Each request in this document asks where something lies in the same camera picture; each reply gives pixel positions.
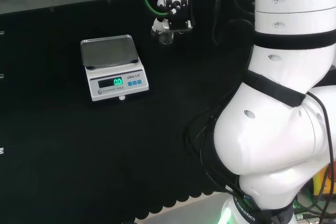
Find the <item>yellow object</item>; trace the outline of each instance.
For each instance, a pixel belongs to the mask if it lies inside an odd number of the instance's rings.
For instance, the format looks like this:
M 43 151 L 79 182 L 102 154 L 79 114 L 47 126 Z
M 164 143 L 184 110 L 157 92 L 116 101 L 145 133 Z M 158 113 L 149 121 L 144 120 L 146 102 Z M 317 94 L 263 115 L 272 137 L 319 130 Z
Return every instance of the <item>yellow object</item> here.
M 314 183 L 314 197 L 318 197 L 320 194 L 320 190 L 321 190 L 321 186 L 322 186 L 322 182 L 323 182 L 323 177 L 324 174 L 327 171 L 328 166 L 326 166 L 325 168 L 323 168 L 321 171 L 319 171 L 315 176 L 313 176 L 313 183 Z M 325 187 L 323 190 L 322 195 L 328 195 L 330 192 L 330 186 L 331 186 L 331 180 L 329 178 L 329 176 L 327 177 L 327 180 L 325 181 Z M 336 195 L 336 185 L 334 186 L 334 195 Z

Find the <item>green digital display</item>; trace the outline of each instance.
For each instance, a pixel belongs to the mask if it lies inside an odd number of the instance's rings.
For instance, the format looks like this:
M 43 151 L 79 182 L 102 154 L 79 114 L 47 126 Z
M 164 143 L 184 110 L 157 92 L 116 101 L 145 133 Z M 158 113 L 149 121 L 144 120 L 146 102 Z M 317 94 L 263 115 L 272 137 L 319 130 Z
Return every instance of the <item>green digital display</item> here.
M 106 88 L 106 87 L 110 87 L 110 86 L 118 86 L 118 85 L 122 85 L 122 84 L 123 84 L 123 82 L 122 82 L 121 77 L 116 77 L 116 78 L 112 78 L 112 79 L 98 81 L 99 88 Z
M 113 83 L 114 83 L 115 86 L 117 86 L 117 85 L 122 85 L 122 79 L 121 79 L 120 77 L 115 78 L 115 79 L 113 80 Z

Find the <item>scale weighing pan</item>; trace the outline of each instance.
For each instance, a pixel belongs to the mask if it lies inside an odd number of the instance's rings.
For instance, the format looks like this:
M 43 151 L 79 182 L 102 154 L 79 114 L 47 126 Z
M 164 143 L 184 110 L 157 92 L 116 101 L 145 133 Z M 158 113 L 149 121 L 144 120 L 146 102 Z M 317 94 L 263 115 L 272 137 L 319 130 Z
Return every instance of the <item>scale weighing pan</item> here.
M 83 65 L 87 69 L 137 63 L 139 58 L 130 35 L 86 39 L 80 46 Z

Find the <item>black band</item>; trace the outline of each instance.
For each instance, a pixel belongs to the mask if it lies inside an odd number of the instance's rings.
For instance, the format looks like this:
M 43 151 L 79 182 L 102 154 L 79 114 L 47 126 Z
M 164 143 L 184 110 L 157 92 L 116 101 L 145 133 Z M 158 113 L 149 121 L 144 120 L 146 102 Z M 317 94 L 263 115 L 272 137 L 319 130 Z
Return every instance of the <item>black band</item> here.
M 293 217 L 293 201 L 284 208 L 272 210 L 251 210 L 243 200 L 234 197 L 240 215 L 250 224 L 288 224 Z
M 288 106 L 300 106 L 306 95 L 277 84 L 266 77 L 247 70 L 244 83 Z
M 328 47 L 336 43 L 336 30 L 319 34 L 275 35 L 255 31 L 254 44 L 282 50 L 308 50 Z

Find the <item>green light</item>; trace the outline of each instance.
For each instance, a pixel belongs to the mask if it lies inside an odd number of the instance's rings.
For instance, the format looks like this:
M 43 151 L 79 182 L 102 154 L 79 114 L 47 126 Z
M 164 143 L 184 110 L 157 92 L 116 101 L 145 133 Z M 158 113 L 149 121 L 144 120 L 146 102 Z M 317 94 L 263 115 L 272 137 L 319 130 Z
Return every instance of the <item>green light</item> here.
M 114 81 L 114 85 L 117 86 L 117 85 L 122 85 L 122 79 L 121 78 L 117 78 L 115 79 Z
M 225 208 L 224 213 L 221 216 L 218 224 L 227 224 L 229 223 L 229 219 L 231 217 L 231 210 L 229 208 Z

